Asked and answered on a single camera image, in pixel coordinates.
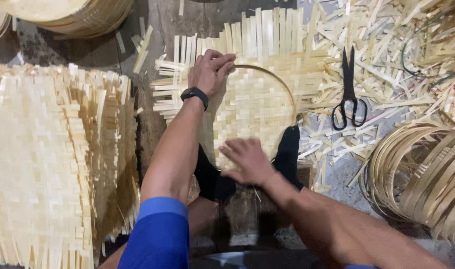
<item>watch strap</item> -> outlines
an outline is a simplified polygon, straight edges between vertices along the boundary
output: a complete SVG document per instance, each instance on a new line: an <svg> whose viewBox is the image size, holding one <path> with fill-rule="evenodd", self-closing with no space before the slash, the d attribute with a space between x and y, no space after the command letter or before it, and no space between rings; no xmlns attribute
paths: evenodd
<svg viewBox="0 0 455 269"><path fill-rule="evenodd" d="M200 89L197 88L197 87L192 87L192 88L187 89L187 90L184 91L184 92L185 92L185 93L183 93L183 94L181 95L181 100L182 100L182 101L184 101L185 99L188 99L188 98L197 96L197 97L199 97L199 99L200 99L200 100L202 101L202 103L204 104L204 111L207 110L209 98L207 98L207 95L206 95L202 90L200 90Z"/></svg>

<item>foot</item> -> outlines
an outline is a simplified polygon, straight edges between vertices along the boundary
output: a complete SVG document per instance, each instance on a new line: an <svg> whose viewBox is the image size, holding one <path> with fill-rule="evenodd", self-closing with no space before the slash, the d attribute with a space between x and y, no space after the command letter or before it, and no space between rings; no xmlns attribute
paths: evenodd
<svg viewBox="0 0 455 269"><path fill-rule="evenodd" d="M221 177L199 145L198 162L194 175L199 183L199 196L224 204L236 192L236 183L228 177Z"/></svg>
<svg viewBox="0 0 455 269"><path fill-rule="evenodd" d="M287 127L279 143L276 158L272 164L292 185L301 191L304 185L296 177L299 140L299 127Z"/></svg>

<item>scissors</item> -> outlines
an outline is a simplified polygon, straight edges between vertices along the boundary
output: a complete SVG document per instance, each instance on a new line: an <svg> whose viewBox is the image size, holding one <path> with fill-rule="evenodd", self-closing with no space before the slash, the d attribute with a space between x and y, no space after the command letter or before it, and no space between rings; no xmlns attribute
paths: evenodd
<svg viewBox="0 0 455 269"><path fill-rule="evenodd" d="M344 130L345 127L347 126L347 116L346 116L346 108L345 108L345 103L346 101L352 101L354 103L354 110L352 111L352 125L355 127L361 127L364 125L365 120L367 119L367 104L365 101L362 99L357 99L355 97L355 92L354 92L354 46L352 46L352 49L350 50L350 65L347 63L347 52L346 48L344 48L344 55L342 59L342 69L344 70L344 96L342 96L342 101L340 104L338 104L336 107L334 107L334 110L332 110L332 126L336 131L341 131ZM355 115L357 113L357 105L358 103L363 103L364 104L364 119L360 124L356 123L355 120ZM336 126L336 123L334 122L334 114L336 112L336 109L340 107L340 114L342 115L342 120L344 122L344 125L342 127Z"/></svg>

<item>finger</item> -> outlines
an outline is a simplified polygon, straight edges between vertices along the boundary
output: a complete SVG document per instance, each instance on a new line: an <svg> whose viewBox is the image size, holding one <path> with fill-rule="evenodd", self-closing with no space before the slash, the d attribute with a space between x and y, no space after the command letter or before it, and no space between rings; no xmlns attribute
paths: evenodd
<svg viewBox="0 0 455 269"><path fill-rule="evenodd" d="M196 59L196 65L198 65L202 61L202 55L199 55Z"/></svg>
<svg viewBox="0 0 455 269"><path fill-rule="evenodd" d="M235 69L235 66L234 62L227 62L218 70L217 76L219 78L224 78L231 73L230 70Z"/></svg>
<svg viewBox="0 0 455 269"><path fill-rule="evenodd" d="M220 68L228 62L234 62L235 59L236 59L235 54L226 54L211 60L209 64L214 68Z"/></svg>
<svg viewBox="0 0 455 269"><path fill-rule="evenodd" d="M236 164L239 165L241 158L237 153L232 151L230 148L225 147L225 146L220 146L219 151L224 154L229 160L235 162Z"/></svg>
<svg viewBox="0 0 455 269"><path fill-rule="evenodd" d="M206 53L204 53L203 59L204 61L211 61L213 58L219 58L221 56L223 56L223 54L217 50L208 49Z"/></svg>
<svg viewBox="0 0 455 269"><path fill-rule="evenodd" d="M246 144L242 139L226 140L226 145L228 145L237 154L243 152L246 147Z"/></svg>
<svg viewBox="0 0 455 269"><path fill-rule="evenodd" d="M239 171L231 170L231 171L221 172L221 176L231 178L238 183L244 182L244 178L242 177L242 174Z"/></svg>

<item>person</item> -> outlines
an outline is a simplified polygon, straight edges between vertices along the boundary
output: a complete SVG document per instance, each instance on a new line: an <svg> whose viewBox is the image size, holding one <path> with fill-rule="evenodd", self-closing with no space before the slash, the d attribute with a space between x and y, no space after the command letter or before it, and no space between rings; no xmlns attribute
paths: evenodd
<svg viewBox="0 0 455 269"><path fill-rule="evenodd" d="M120 251L122 255L117 254L121 256L118 268L188 268L189 233L202 226L200 223L206 222L206 216L212 215L211 210L218 206L214 204L217 202L201 196L189 205L189 209L186 207L189 181L199 163L198 157L203 158L197 134L207 100L219 94L225 77L235 68L235 58L232 54L208 50L190 69L189 89L185 93L190 98L183 98L181 110L167 127L153 154L141 187L139 216L126 247ZM294 132L295 128L292 128L284 135ZM297 140L286 141L298 144L299 139L297 136ZM278 154L283 149L280 144ZM260 186L292 217L293 227L304 244L327 267L446 268L387 224L291 180L292 173L295 175L291 158L286 157L282 166L273 165L262 151L259 140L227 140L219 150L239 167L221 172L219 177ZM229 180L224 181L225 185L220 184L224 187L219 188L219 192L210 192L223 194L219 196L219 202L229 196L230 192L225 188L232 190L227 182Z"/></svg>

